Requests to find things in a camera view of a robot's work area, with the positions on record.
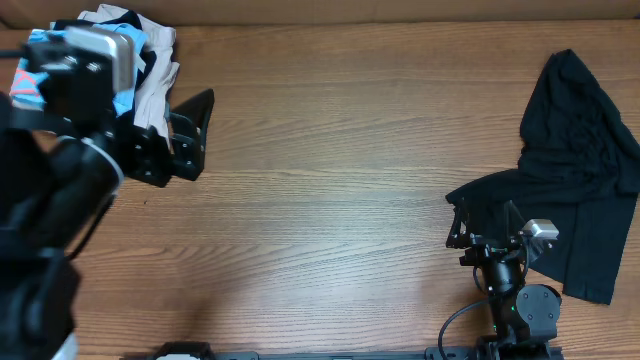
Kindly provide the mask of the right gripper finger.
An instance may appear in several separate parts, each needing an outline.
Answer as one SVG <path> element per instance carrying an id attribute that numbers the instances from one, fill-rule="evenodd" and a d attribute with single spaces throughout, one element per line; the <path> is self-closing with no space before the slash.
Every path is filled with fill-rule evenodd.
<path id="1" fill-rule="evenodd" d="M 469 210 L 464 199 L 454 204 L 454 218 L 447 235 L 445 246 L 452 249 L 466 249 L 471 246 L 471 235 L 467 233 Z"/>
<path id="2" fill-rule="evenodd" d="M 512 200 L 504 203 L 503 215 L 505 239 L 510 244 L 518 244 L 521 237 L 520 232 L 525 225 L 525 220 Z"/>

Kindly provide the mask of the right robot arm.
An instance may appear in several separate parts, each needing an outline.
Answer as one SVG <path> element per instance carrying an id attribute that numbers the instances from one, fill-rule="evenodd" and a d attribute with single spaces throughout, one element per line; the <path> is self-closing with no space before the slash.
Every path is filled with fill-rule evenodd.
<path id="1" fill-rule="evenodd" d="M 553 287 L 526 283 L 531 263 L 553 248 L 559 231 L 548 219 L 524 220 L 511 202 L 504 204 L 503 233 L 489 237 L 471 231 L 466 204 L 454 207 L 446 246 L 462 249 L 462 266 L 472 269 L 476 287 L 486 298 L 456 311 L 442 325 L 436 359 L 538 360 L 561 359 L 562 350 L 549 342 L 557 337 L 561 295 Z M 488 306 L 492 335 L 481 336 L 471 347 L 444 346 L 449 325 L 462 314 Z"/>

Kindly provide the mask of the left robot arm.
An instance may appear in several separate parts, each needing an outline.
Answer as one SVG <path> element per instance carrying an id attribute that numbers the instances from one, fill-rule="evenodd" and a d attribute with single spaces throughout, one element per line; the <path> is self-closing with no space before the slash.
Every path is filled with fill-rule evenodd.
<path id="1" fill-rule="evenodd" d="M 215 97 L 207 89 L 168 114 L 172 133 L 119 117 L 109 104 L 73 117 L 8 107 L 1 122 L 1 356 L 70 356 L 72 261 L 130 177 L 157 187 L 204 168 Z"/>

